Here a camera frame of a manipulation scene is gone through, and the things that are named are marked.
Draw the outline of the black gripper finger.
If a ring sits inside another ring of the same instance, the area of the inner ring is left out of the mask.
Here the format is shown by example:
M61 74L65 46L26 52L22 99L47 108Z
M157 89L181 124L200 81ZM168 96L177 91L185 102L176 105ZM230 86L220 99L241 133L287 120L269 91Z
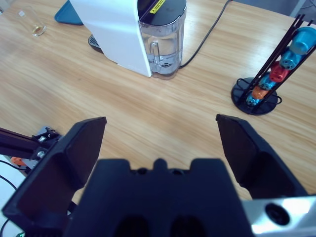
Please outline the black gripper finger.
M99 157L106 123L98 117L74 124L17 188L3 215L25 232L63 232L72 198Z
M246 120L216 116L225 157L236 181L253 199L304 197L291 170Z

